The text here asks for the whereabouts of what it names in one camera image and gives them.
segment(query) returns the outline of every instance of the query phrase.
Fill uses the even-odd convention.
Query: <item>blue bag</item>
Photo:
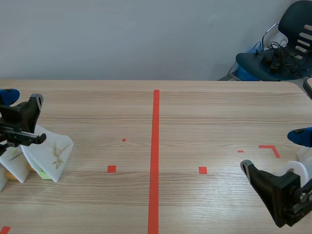
[[[248,53],[255,53],[255,51],[262,51],[261,49],[261,42],[258,42],[254,47],[248,51]],[[237,77],[242,80],[242,81],[259,81],[257,77],[254,77],[253,75],[249,74],[246,72],[243,68],[240,66],[238,67],[237,70]]]

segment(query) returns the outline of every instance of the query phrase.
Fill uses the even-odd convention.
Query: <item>chair backrest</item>
[[[283,15],[278,30],[287,36],[289,47],[312,50],[312,1],[292,4]]]

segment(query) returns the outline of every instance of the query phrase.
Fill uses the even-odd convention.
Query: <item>black cable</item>
[[[278,63],[278,66],[274,67],[274,71],[280,72],[283,76],[286,77],[289,73],[291,74],[291,77],[293,77],[293,74],[297,73],[298,77],[301,70],[303,70],[302,67],[305,66],[310,59],[310,56],[306,58],[305,55],[312,52],[312,50],[302,52],[301,50],[299,50],[299,48],[290,50],[288,47],[288,43],[285,39],[281,40],[280,43],[272,41],[270,45],[268,45],[268,49],[270,50],[270,52],[267,54],[263,54],[262,56],[271,54],[271,59]],[[306,61],[303,64],[300,64],[300,62],[303,61],[302,59],[305,59]]]

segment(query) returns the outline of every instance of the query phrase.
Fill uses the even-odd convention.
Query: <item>tangled wires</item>
[[[280,73],[285,77],[297,78],[301,71],[306,70],[304,66],[309,61],[309,54],[312,50],[302,52],[299,48],[290,48],[286,40],[280,43],[272,41],[268,46],[270,53],[265,54],[262,63],[272,73]]]

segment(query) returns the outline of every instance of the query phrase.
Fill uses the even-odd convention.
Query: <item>red tape line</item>
[[[276,147],[274,145],[259,145],[260,149],[272,149],[273,153],[275,154],[276,158],[281,158],[281,156],[279,155]]]
[[[159,231],[159,90],[154,90],[148,234]]]
[[[203,174],[203,175],[208,174],[207,167],[198,167],[198,171],[200,174]]]
[[[3,227],[0,231],[0,234],[8,234],[11,227]]]

